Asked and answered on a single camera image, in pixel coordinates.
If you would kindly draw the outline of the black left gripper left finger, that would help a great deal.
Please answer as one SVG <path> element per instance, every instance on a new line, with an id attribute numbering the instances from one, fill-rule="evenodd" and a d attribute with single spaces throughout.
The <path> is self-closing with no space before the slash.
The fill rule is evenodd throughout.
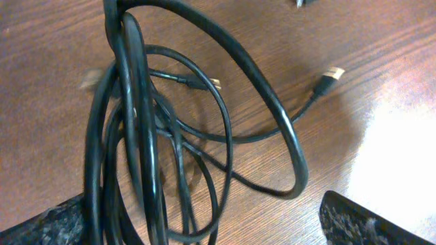
<path id="1" fill-rule="evenodd" d="M 84 197 L 77 195 L 1 232 L 1 244 L 81 244 Z"/>

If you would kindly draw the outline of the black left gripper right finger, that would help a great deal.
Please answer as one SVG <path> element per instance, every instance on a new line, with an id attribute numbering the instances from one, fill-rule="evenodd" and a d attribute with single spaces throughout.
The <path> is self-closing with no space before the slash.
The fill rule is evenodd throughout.
<path id="1" fill-rule="evenodd" d="M 326 191 L 319 219 L 329 244 L 429 244 L 334 191 Z"/>

